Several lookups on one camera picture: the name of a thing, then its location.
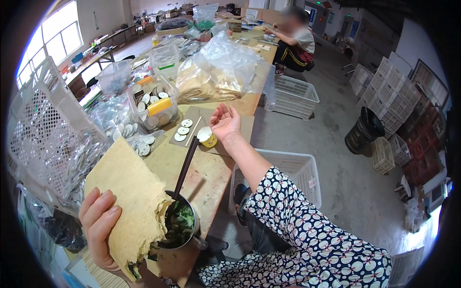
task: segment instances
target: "window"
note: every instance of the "window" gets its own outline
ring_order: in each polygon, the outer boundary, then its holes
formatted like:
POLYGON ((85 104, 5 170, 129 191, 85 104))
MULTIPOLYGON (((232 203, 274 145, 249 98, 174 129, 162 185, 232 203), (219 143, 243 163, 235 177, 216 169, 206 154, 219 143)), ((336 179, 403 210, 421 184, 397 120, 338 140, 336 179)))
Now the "window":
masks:
POLYGON ((412 77, 413 82, 419 82, 428 93, 431 102, 444 107, 448 98, 448 89, 423 61, 419 60, 412 77))
POLYGON ((18 87, 29 80, 46 56, 59 64, 81 45, 77 4, 72 1, 49 16, 35 31, 16 74, 18 87))

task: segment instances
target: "wrist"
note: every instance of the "wrist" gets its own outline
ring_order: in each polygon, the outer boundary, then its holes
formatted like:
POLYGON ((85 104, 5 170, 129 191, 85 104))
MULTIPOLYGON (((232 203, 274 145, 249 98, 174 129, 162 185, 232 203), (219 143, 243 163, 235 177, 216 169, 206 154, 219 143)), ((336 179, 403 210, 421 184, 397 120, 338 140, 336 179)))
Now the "wrist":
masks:
POLYGON ((238 142, 241 139, 243 139, 243 136, 240 133, 240 131, 233 131, 226 135, 226 137, 224 137, 224 139, 221 142, 223 143, 223 146, 226 149, 226 151, 229 152, 229 150, 235 146, 236 142, 238 142))

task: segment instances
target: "sneaker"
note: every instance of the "sneaker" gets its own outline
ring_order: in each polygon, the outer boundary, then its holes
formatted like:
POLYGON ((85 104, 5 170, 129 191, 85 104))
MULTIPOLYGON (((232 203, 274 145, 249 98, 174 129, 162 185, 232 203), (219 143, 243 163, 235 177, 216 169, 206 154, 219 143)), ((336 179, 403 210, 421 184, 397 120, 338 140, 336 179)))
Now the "sneaker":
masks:
POLYGON ((275 66, 275 76, 283 75, 285 74, 285 67, 279 68, 278 65, 275 66))

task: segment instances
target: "flatbread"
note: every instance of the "flatbread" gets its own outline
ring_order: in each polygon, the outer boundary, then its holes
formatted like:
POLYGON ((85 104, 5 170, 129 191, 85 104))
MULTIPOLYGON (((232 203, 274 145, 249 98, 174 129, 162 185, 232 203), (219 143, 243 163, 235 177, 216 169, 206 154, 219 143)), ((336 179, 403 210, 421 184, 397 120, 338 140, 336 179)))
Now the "flatbread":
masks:
POLYGON ((110 255, 133 282, 128 263, 147 257, 150 243, 165 239, 165 212, 173 202, 165 183, 146 166, 133 148, 119 137, 86 177, 85 195, 98 187, 110 189, 122 215, 109 235, 110 255))

